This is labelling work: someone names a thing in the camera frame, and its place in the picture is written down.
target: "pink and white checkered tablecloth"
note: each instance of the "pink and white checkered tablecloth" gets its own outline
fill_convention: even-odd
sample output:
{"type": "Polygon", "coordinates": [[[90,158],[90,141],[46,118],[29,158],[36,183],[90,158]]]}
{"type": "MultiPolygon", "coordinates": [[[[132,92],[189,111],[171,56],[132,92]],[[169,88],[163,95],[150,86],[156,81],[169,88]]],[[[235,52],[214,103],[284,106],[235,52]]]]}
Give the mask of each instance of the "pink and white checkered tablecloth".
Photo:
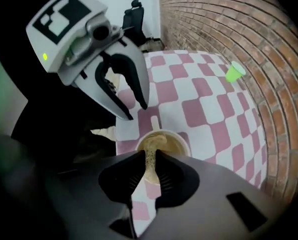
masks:
{"type": "MultiPolygon", "coordinates": [[[[226,82],[229,65],[223,57],[169,50],[147,53],[145,59],[150,80],[147,110],[135,100],[124,77],[120,79],[118,96],[134,120],[117,118],[117,154],[135,150],[139,139],[152,130],[151,117],[157,116],[162,129],[186,140],[192,157],[222,165],[260,187],[267,174],[263,127],[244,84],[226,82]]],[[[138,188],[142,189],[139,199],[132,196],[134,222],[144,228],[155,215],[146,205],[155,201],[160,190],[147,182],[138,188]]]]}

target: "cup rim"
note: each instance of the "cup rim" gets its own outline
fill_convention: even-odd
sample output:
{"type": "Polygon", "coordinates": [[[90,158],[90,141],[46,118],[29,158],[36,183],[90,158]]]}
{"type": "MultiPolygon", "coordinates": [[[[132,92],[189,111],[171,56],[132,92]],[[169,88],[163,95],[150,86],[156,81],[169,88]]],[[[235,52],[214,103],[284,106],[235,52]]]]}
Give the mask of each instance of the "cup rim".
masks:
{"type": "Polygon", "coordinates": [[[233,61],[233,62],[232,62],[232,66],[235,68],[235,70],[236,70],[237,72],[239,72],[239,73],[242,74],[243,76],[246,74],[245,69],[244,69],[239,63],[237,63],[236,61],[233,61]]]}
{"type": "Polygon", "coordinates": [[[138,144],[136,146],[136,150],[138,150],[138,147],[140,146],[140,143],[149,135],[151,134],[154,134],[154,133],[157,133],[157,132],[165,132],[165,133],[169,133],[169,134],[172,134],[174,135],[176,138],[178,138],[180,140],[180,142],[185,146],[185,151],[186,151],[186,154],[185,156],[186,157],[191,157],[191,150],[189,148],[189,145],[187,144],[187,142],[185,141],[185,139],[183,139],[183,137],[181,135],[179,135],[177,132],[175,131],[172,131],[172,130],[167,130],[167,129],[158,129],[158,130],[152,130],[152,131],[149,131],[147,132],[144,136],[142,136],[139,141],[138,141],[138,144]]]}

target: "coffee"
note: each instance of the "coffee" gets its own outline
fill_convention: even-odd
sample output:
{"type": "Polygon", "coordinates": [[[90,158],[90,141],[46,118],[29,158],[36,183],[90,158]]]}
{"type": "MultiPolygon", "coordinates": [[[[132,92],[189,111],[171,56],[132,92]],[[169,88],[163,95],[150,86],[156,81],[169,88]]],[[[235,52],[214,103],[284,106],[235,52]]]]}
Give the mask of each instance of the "coffee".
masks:
{"type": "Polygon", "coordinates": [[[159,145],[159,149],[161,151],[164,152],[169,152],[175,155],[184,155],[186,154],[185,152],[185,148],[183,147],[183,145],[171,134],[168,133],[166,131],[155,131],[152,134],[149,134],[148,136],[146,136],[146,138],[144,138],[141,143],[138,146],[138,151],[140,150],[144,150],[144,143],[147,139],[151,138],[151,137],[155,137],[155,136],[159,136],[159,135],[164,135],[167,139],[166,144],[161,144],[159,145]]]}

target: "brick wall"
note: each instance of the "brick wall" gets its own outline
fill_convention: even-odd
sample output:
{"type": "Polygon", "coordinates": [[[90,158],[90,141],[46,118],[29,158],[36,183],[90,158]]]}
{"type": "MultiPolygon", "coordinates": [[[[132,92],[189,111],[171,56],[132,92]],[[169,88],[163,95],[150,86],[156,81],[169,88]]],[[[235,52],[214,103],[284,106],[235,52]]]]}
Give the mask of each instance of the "brick wall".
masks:
{"type": "Polygon", "coordinates": [[[248,70],[268,146],[269,195],[298,190],[298,30],[276,0],[160,0],[167,49],[223,54],[248,70]]]}

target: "white cup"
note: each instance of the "white cup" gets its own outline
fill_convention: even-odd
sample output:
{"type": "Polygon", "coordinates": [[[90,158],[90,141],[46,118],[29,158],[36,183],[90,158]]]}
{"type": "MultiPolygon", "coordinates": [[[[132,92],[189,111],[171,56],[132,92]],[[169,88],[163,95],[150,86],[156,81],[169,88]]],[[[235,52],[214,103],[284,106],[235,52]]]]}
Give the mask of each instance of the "white cup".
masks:
{"type": "Polygon", "coordinates": [[[187,142],[176,132],[171,131],[171,130],[166,130],[166,129],[160,129],[159,126],[159,121],[158,121],[158,117],[156,115],[151,117],[151,125],[152,125],[152,131],[148,132],[146,135],[144,135],[138,142],[138,145],[136,146],[136,150],[138,150],[140,144],[142,143],[142,141],[147,138],[149,135],[151,134],[155,134],[155,133],[160,133],[160,134],[165,134],[168,136],[171,136],[173,138],[175,138],[180,145],[182,146],[183,150],[184,150],[184,154],[180,154],[180,155],[185,155],[187,157],[191,156],[191,152],[190,152],[190,148],[187,144],[187,142]]]}

